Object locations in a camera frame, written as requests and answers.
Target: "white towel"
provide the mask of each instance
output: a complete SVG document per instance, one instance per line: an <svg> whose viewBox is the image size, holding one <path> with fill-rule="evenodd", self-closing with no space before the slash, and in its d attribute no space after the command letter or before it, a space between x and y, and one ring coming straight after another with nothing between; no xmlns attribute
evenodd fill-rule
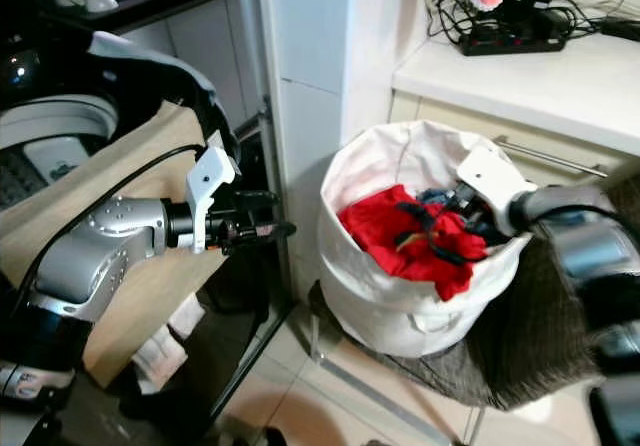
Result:
<svg viewBox="0 0 640 446"><path fill-rule="evenodd" d="M169 318L168 324L183 340L188 338L204 309L195 294L190 294ZM149 338L132 358L142 394L157 393L187 360L187 353L178 343L167 325L163 325Z"/></svg>

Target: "cabinet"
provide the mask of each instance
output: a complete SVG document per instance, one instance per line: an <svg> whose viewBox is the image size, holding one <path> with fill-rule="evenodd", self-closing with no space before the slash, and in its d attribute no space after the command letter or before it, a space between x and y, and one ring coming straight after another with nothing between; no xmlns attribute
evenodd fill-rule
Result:
<svg viewBox="0 0 640 446"><path fill-rule="evenodd" d="M123 37L202 71L236 129L260 108L242 21L239 0L213 0Z"/></svg>
<svg viewBox="0 0 640 446"><path fill-rule="evenodd" d="M597 144L396 91L390 120L396 122L418 119L478 133L497 142L525 178L540 186L596 181L605 174L622 174L635 163L634 156Z"/></svg>

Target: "red garment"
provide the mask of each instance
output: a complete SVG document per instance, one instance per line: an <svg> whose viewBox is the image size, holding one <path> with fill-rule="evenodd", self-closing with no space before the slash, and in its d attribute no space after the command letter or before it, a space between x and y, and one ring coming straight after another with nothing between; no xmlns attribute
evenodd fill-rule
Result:
<svg viewBox="0 0 640 446"><path fill-rule="evenodd" d="M431 216L443 207L441 204L422 205L405 192L404 186L396 185L346 207L338 213L338 218L362 250L373 256L389 275L411 281L433 281L443 301L467 291L473 275L471 263L457 266L436 257L426 237L398 250L394 240L401 233L424 233L420 221L396 208L398 203L420 204ZM435 232L433 242L442 249L473 258L485 254L484 239L467 233L456 213L443 213L432 231Z"/></svg>

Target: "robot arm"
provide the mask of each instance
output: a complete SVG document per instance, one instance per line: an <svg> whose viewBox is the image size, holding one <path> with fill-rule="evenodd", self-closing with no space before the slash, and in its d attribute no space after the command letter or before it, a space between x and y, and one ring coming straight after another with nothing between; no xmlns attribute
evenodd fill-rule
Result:
<svg viewBox="0 0 640 446"><path fill-rule="evenodd" d="M45 252L29 295L0 330L2 399L57 409L66 401L89 332L135 264L167 247L230 254L293 234L286 222L256 224L267 191L233 191L235 167L210 147L187 176L187 202L112 198Z"/></svg>
<svg viewBox="0 0 640 446"><path fill-rule="evenodd" d="M599 335L596 354L607 376L589 404L603 445L640 437L640 237L594 186L537 189L494 152L474 149L458 169L458 209L475 197L506 236L531 231L547 240L570 294Z"/></svg>

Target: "electrical cord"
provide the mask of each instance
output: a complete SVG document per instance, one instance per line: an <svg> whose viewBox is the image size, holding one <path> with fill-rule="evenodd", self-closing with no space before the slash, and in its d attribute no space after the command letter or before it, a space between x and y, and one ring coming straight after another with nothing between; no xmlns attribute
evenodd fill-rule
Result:
<svg viewBox="0 0 640 446"><path fill-rule="evenodd" d="M29 268L27 269L27 272L25 273L24 277L22 278L22 281L20 282L20 286L18 288L18 296L17 296L15 304L14 304L14 306L13 306L13 308L12 308L10 314L9 314L9 318L13 317L16 314L16 312L18 311L18 309L19 309L20 305L22 304L22 302L26 299L27 294L28 294L28 292L29 292L29 290L31 288L31 285L36 280L36 276L37 276L38 268L40 267L40 263L42 262L42 259L44 258L44 255L47 253L47 251L53 245L53 243L55 243L58 239L60 239L65 234L69 233L73 228L75 228L78 224L80 224L91 211L96 209L104 201L106 201L109 198L111 198L120 189L122 189L124 186L129 184L131 181L136 179L142 173L148 171L149 169L151 169L154 166L162 163L163 161L171 158L172 156L175 156L175 155L180 154L180 153L184 153L186 151L194 151L196 153L196 161L197 161L199 159L199 157L202 155L202 153L204 152L204 150L205 150L205 147L200 145L200 144L187 144L187 145L184 145L184 146L179 146L179 147L174 148L174 149L172 149L170 151L167 151L166 153L161 154L160 156L158 156L158 157L152 159L151 161L145 163L143 166L141 166L140 168L136 169L135 171L133 171L132 173L128 174L123 179L118 181L113 187L109 188L103 195L101 195L98 199L93 201L89 206L84 208L78 215L76 215L71 221L69 221L60 230L58 230L58 232L56 234L54 234L53 237L49 241L47 241L45 246L40 250L38 255L35 257L35 259L29 265Z"/></svg>
<svg viewBox="0 0 640 446"><path fill-rule="evenodd" d="M578 34L572 34L571 39L580 38L583 36L588 36L594 33L602 33L614 36L621 36L627 39L632 39L634 41L640 41L640 35L638 35L638 20L635 19L627 19L620 16L611 16L611 11L615 8L610 9L609 13L605 16L597 17L597 18L589 18L582 11L581 7L574 0L558 0L569 3L573 9L579 14L579 18L575 25L572 25L571 32L581 32Z"/></svg>
<svg viewBox="0 0 640 446"><path fill-rule="evenodd" d="M605 17L588 16L575 0L554 1L547 11L565 19L566 30L560 33L560 38L568 41L601 32L602 24L608 19L608 15L618 11L625 0L619 0ZM502 36L517 36L522 27L518 22L505 20L500 9L489 13L478 12L466 0L431 0L427 6L427 15L427 36L432 38L444 34L454 45L460 44L462 35L479 30L479 27L493 29L496 35ZM440 28L434 30L436 18L440 22ZM625 26L620 22L620 18L616 18L616 21L616 26Z"/></svg>

